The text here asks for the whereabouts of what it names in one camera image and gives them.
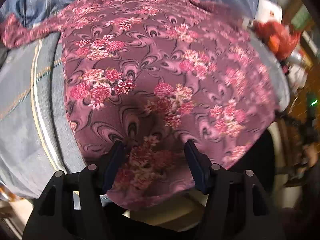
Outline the pink floral garment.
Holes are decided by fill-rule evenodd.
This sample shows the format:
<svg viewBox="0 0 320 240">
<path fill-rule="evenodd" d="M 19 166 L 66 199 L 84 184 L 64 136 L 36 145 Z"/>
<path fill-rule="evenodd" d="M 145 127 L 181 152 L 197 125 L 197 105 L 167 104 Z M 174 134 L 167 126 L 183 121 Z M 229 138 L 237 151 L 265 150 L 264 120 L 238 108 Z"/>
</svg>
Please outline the pink floral garment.
<svg viewBox="0 0 320 240">
<path fill-rule="evenodd" d="M 272 123 L 278 100 L 256 42 L 230 8 L 191 0 L 75 0 L 33 28 L 1 24 L 7 51 L 59 33 L 64 104 L 85 165 L 127 154 L 107 197 L 126 209 L 192 188 L 191 140 L 231 168 Z"/>
</svg>

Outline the red plastic bag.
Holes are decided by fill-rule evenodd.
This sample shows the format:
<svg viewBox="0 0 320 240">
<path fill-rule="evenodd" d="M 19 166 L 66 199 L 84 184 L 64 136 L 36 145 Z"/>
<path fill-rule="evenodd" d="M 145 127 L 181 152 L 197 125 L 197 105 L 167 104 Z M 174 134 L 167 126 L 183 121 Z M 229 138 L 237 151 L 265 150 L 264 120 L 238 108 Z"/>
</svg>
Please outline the red plastic bag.
<svg viewBox="0 0 320 240">
<path fill-rule="evenodd" d="M 266 23 L 255 21 L 254 30 L 257 35 L 276 56 L 279 61 L 287 59 L 300 41 L 301 32 L 290 32 L 286 26 L 277 21 Z"/>
</svg>

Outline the grey-blue bed sheet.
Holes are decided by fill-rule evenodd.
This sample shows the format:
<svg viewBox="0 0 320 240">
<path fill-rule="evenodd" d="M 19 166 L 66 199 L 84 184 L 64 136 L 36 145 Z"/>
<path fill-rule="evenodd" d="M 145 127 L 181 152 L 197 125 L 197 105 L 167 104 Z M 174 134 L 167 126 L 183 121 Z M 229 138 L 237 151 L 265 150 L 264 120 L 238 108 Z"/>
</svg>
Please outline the grey-blue bed sheet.
<svg viewBox="0 0 320 240">
<path fill-rule="evenodd" d="M 68 123 L 60 34 L 8 51 L 1 65 L 1 182 L 38 198 L 56 171 L 85 162 Z"/>
</svg>

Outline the white box with red dot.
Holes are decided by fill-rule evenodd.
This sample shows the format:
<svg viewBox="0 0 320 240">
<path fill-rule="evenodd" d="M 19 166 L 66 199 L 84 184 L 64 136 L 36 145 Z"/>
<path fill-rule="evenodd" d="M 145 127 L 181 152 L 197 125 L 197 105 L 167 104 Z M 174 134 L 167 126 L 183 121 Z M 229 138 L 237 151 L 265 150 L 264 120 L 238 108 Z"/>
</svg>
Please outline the white box with red dot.
<svg viewBox="0 0 320 240">
<path fill-rule="evenodd" d="M 281 6 L 269 0 L 259 0 L 257 11 L 255 13 L 255 21 L 267 23 L 276 21 L 281 23 L 283 12 Z"/>
</svg>

